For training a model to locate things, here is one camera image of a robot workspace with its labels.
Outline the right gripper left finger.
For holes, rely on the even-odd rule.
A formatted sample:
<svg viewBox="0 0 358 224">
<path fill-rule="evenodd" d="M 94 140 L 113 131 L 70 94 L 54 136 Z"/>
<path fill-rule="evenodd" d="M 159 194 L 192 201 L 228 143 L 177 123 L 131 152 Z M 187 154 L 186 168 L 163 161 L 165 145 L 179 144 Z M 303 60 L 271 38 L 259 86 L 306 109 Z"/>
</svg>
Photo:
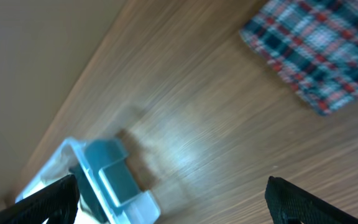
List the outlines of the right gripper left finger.
<svg viewBox="0 0 358 224">
<path fill-rule="evenodd" d="M 0 211 L 0 224 L 74 224 L 80 193 L 74 175 L 67 175 Z"/>
</svg>

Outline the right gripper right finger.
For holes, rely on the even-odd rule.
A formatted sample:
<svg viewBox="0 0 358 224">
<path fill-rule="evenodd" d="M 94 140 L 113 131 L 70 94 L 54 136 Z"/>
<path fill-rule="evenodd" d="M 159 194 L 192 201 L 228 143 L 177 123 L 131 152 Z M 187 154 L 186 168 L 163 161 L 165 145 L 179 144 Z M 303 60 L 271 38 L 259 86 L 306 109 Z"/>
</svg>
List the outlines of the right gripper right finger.
<svg viewBox="0 0 358 224">
<path fill-rule="evenodd" d="M 358 224 L 358 218 L 281 177 L 268 178 L 265 201 L 274 224 Z"/>
</svg>

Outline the clear plastic storage container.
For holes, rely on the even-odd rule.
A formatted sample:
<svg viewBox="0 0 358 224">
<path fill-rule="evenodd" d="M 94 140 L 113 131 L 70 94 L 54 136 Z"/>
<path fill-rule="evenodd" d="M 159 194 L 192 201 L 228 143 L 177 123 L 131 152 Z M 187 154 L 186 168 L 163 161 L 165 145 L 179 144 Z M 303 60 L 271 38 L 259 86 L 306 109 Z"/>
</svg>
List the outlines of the clear plastic storage container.
<svg viewBox="0 0 358 224">
<path fill-rule="evenodd" d="M 80 192 L 76 223 L 155 223 L 160 208 L 151 191 L 135 181 L 126 165 L 128 155 L 118 139 L 66 138 L 16 202 L 73 174 Z"/>
</svg>

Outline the red plaid cloth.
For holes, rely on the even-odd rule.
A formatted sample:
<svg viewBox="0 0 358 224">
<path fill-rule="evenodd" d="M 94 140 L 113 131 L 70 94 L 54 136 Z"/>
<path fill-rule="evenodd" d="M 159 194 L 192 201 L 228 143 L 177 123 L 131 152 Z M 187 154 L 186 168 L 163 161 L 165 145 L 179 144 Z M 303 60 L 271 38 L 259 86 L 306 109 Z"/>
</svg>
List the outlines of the red plaid cloth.
<svg viewBox="0 0 358 224">
<path fill-rule="evenodd" d="M 358 98 L 358 0 L 272 0 L 239 31 L 321 115 Z"/>
</svg>

